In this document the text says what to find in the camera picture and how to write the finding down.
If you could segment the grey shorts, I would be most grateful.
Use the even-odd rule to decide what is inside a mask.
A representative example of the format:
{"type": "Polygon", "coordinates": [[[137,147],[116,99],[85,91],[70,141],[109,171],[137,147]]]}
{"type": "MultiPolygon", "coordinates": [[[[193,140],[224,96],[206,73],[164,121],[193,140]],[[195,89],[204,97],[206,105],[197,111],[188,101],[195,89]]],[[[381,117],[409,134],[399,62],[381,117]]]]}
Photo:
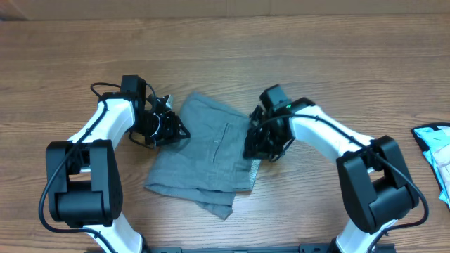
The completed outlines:
{"type": "Polygon", "coordinates": [[[190,138],[160,149],[144,186],[193,201],[225,220],[236,193],[253,189],[259,169],[259,160],[243,158],[250,120],[197,92],[187,97],[179,116],[190,138]]]}

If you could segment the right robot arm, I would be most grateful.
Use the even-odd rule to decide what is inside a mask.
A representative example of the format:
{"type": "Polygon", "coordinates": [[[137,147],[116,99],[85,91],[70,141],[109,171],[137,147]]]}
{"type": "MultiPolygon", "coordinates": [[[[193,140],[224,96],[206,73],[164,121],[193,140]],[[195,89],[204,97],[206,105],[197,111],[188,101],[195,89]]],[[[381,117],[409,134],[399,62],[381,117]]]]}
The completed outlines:
{"type": "Polygon", "coordinates": [[[395,252],[382,236],[423,201],[398,143],[389,136],[359,134],[329,117],[308,98],[290,100],[279,85],[263,91],[250,114],[243,156],[275,162],[293,141],[315,147],[337,166],[349,217],[329,243],[299,246],[300,252],[395,252]]]}

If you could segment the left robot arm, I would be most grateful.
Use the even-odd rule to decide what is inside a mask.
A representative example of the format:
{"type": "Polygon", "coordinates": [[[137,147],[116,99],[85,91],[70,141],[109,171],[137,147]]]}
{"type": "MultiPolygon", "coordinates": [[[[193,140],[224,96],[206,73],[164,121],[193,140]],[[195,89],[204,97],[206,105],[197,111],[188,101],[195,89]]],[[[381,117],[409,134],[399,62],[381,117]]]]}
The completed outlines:
{"type": "Polygon", "coordinates": [[[171,95],[157,96],[138,75],[125,75],[117,92],[98,93],[97,109],[66,141],[46,148],[47,183],[39,220],[53,233],[90,235],[104,252],[148,252],[144,236],[122,212],[123,190],[115,149],[124,135],[140,134],[145,148],[190,138],[172,110],[171,95]]]}

